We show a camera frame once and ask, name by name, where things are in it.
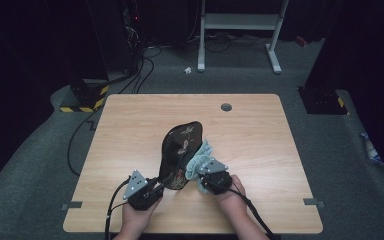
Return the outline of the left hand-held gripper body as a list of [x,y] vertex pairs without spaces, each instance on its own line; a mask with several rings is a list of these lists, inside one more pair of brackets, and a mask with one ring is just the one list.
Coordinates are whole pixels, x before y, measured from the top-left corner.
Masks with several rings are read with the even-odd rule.
[[123,194],[123,199],[135,210],[148,210],[162,196],[152,196],[150,194],[150,180],[145,178],[138,170],[134,170],[129,178],[127,188]]

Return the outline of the dark equipment rack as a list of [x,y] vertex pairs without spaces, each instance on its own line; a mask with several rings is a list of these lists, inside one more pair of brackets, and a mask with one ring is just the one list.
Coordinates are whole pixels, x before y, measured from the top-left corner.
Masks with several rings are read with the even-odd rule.
[[125,75],[133,74],[143,55],[144,41],[143,25],[139,11],[139,0],[118,0],[124,26],[125,42],[127,44],[127,66],[123,69]]

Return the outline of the person's right hand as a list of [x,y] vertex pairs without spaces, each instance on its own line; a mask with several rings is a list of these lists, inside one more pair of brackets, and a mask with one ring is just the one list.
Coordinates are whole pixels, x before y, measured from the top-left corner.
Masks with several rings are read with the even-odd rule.
[[231,189],[232,191],[216,195],[215,200],[229,220],[239,220],[247,216],[247,205],[242,197],[237,195],[237,192],[245,194],[245,188],[237,175],[232,176]]

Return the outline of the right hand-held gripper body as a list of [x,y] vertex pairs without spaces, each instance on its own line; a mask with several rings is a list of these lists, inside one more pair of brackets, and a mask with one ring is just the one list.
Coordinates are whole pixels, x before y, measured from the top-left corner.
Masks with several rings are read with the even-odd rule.
[[198,176],[203,188],[214,195],[225,193],[232,185],[228,167],[216,159],[202,164],[198,168]]

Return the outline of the white metal stand frame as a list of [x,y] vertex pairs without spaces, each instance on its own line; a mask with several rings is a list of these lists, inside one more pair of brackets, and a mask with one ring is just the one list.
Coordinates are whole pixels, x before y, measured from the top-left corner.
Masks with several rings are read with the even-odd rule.
[[206,30],[256,30],[272,31],[271,42],[265,45],[273,72],[281,74],[282,68],[275,53],[280,30],[283,25],[289,0],[282,0],[277,14],[233,14],[207,13],[206,0],[201,0],[200,39],[197,58],[197,71],[205,71],[205,31]]

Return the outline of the light blue striped cloth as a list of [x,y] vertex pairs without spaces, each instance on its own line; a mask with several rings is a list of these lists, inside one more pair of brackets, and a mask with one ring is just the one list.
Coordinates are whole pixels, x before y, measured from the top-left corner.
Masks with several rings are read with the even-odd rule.
[[209,191],[203,186],[201,177],[206,174],[204,167],[211,162],[211,154],[213,152],[212,146],[207,140],[204,140],[188,162],[186,166],[185,177],[187,180],[195,180],[197,182],[197,188],[200,192],[208,194]]

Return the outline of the blue white packet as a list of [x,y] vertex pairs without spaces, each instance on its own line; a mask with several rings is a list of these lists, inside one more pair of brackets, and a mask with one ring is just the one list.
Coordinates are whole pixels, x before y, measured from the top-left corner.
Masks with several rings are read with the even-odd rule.
[[373,143],[371,142],[368,134],[366,132],[362,132],[360,134],[362,137],[364,144],[365,144],[365,149],[367,153],[367,157],[370,161],[379,164],[379,165],[384,165],[383,160],[381,159],[380,155],[378,154],[376,148],[374,147]]

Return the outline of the grey tape strip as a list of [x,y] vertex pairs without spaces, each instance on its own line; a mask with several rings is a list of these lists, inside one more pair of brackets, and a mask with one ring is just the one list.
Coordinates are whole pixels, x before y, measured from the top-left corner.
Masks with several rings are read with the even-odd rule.
[[72,208],[81,208],[82,203],[83,202],[81,202],[81,201],[72,201],[69,203],[63,203],[60,210],[61,211],[67,211],[68,209],[72,209]]
[[305,205],[314,205],[317,207],[325,207],[324,201],[318,200],[317,198],[304,198],[303,202]]

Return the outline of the black yellow striped base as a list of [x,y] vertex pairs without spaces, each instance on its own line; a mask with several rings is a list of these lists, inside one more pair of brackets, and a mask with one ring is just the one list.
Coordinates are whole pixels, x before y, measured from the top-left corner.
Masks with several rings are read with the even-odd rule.
[[308,114],[349,114],[343,99],[335,91],[299,87],[298,93]]
[[86,83],[83,80],[71,84],[60,103],[60,110],[65,113],[97,111],[103,105],[108,89],[107,84]]

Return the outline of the black floral lacquer tray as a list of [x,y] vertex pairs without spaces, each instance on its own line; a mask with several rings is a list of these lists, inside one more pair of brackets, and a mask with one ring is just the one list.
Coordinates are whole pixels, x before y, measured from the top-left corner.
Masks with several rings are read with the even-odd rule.
[[186,167],[202,145],[202,133],[202,124],[193,121],[172,128],[164,137],[159,181],[167,189],[181,190],[188,183]]

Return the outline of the person's left hand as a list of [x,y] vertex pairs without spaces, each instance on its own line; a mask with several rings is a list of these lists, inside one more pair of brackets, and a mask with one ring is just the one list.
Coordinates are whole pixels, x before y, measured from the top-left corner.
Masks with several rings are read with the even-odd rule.
[[148,227],[152,214],[160,204],[161,199],[157,200],[148,210],[135,210],[129,204],[122,208],[122,225],[121,229],[130,229],[143,233]]

